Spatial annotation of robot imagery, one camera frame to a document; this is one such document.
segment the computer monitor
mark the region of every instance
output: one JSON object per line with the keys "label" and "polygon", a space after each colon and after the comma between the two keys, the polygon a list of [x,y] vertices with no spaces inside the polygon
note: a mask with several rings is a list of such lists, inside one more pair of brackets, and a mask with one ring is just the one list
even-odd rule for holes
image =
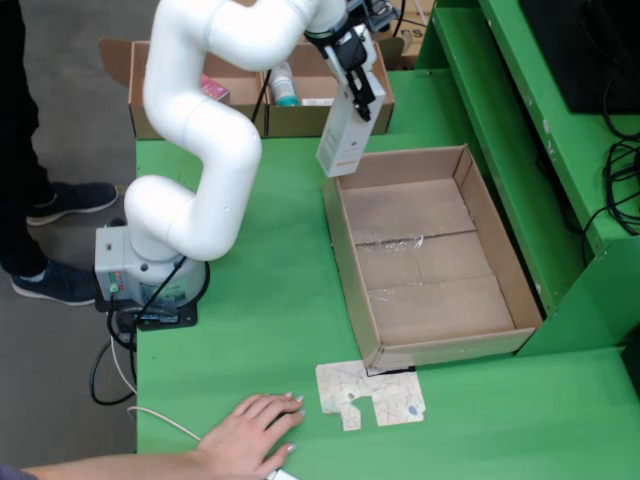
{"label": "computer monitor", "polygon": [[636,0],[520,0],[569,110],[640,113],[640,21]]}

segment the concrete floor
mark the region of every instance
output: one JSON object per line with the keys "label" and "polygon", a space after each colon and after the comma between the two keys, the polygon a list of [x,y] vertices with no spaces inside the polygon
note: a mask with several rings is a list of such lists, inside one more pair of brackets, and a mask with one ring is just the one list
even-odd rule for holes
{"label": "concrete floor", "polygon": [[[127,92],[104,73],[97,44],[103,36],[148,39],[157,0],[21,4],[25,65],[40,106],[34,141],[41,163],[54,180],[126,186],[135,172]],[[89,268],[95,228],[122,215],[120,201],[106,212],[66,218],[33,234],[51,258]],[[25,467],[134,451],[135,425],[125,407],[99,407],[89,398],[89,371],[107,339],[105,317],[93,308],[20,298],[0,272],[0,464]],[[99,393],[114,398],[125,388],[108,357]]]}

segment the dark blue sneaker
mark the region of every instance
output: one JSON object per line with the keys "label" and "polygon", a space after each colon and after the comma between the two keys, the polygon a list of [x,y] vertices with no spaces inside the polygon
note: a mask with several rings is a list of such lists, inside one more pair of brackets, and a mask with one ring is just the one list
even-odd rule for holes
{"label": "dark blue sneaker", "polygon": [[36,205],[27,212],[27,223],[41,227],[70,213],[95,213],[109,208],[118,199],[118,191],[108,183],[68,185],[52,183],[56,192],[46,205]]}
{"label": "dark blue sneaker", "polygon": [[93,272],[78,270],[49,260],[44,278],[29,282],[18,275],[11,276],[16,293],[42,300],[53,300],[73,307],[91,305],[95,301],[96,285]]}

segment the plastic bottle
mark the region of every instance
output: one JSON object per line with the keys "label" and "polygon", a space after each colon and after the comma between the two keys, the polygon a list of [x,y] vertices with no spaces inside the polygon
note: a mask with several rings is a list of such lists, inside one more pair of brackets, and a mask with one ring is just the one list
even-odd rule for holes
{"label": "plastic bottle", "polygon": [[298,92],[293,83],[293,72],[287,62],[284,62],[271,71],[271,94],[273,101],[280,107],[299,107]]}

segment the human hand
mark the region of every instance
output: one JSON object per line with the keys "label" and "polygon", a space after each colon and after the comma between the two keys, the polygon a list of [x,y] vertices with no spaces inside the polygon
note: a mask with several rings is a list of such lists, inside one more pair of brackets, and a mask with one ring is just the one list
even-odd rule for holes
{"label": "human hand", "polygon": [[303,397],[293,399],[290,393],[249,397],[202,440],[193,455],[214,477],[266,478],[295,450],[295,445],[287,443],[265,458],[289,430],[303,422],[302,405]]}

